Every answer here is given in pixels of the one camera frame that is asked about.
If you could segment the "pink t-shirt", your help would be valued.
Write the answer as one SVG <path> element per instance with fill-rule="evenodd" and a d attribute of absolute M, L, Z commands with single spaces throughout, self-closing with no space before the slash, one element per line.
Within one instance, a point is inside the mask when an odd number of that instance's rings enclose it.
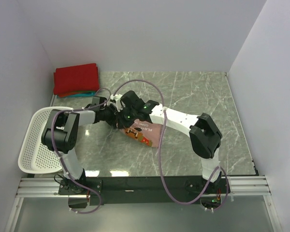
<path fill-rule="evenodd" d="M 140 121 L 136 119 L 131 126 L 123 126 L 116 123 L 116 127 L 126 136 L 145 144 L 149 147 L 158 148 L 162 125 Z"/>

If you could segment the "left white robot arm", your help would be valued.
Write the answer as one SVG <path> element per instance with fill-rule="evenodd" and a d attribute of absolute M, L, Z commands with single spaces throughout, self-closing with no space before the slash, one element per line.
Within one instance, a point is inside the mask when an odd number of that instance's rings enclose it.
<path fill-rule="evenodd" d="M 101 121 L 112 126 L 115 124 L 116 113 L 116 107 L 108 105 L 105 97 L 94 97 L 91 104 L 81 109 L 51 110 L 41 142 L 56 155 L 64 176 L 72 179 L 70 189 L 75 194 L 82 194 L 87 188 L 87 182 L 82 179 L 85 171 L 75 151 L 79 127 Z"/>

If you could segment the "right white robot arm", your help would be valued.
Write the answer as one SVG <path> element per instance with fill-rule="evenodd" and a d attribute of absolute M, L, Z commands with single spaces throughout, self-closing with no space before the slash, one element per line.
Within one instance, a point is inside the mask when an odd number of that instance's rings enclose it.
<path fill-rule="evenodd" d="M 203 189 L 213 193 L 219 188 L 218 151 L 222 134 L 210 115 L 200 116 L 182 113 L 156 101 L 144 102 L 132 90 L 111 96 L 117 110 L 118 126 L 128 128 L 136 120 L 141 124 L 166 124 L 190 138 L 192 149 L 201 158 Z"/>

